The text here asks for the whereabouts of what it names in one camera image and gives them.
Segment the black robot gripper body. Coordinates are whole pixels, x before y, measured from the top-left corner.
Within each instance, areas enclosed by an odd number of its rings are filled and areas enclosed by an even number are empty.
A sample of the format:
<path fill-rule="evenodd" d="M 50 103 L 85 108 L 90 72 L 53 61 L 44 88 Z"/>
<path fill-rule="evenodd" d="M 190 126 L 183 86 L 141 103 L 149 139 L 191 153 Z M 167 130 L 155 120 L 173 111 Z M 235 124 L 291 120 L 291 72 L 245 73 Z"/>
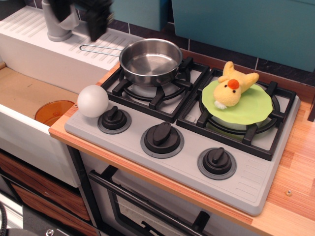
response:
<path fill-rule="evenodd" d="M 48 2 L 56 10 L 69 9 L 72 4 L 86 10 L 108 9 L 112 4 L 111 0 L 49 0 Z"/>

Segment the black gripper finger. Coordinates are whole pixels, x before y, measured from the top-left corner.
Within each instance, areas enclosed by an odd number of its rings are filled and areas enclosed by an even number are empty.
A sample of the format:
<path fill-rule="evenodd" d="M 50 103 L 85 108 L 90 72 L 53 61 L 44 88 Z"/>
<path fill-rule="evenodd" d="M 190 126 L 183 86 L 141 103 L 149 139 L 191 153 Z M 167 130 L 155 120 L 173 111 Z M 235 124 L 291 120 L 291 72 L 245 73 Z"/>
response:
<path fill-rule="evenodd" d="M 97 41 L 106 33 L 108 25 L 114 20 L 110 4 L 94 4 L 83 7 L 86 10 L 86 20 L 91 41 Z"/>
<path fill-rule="evenodd" d="M 71 0 L 49 0 L 52 11 L 60 22 L 71 14 L 70 6 L 72 3 Z"/>

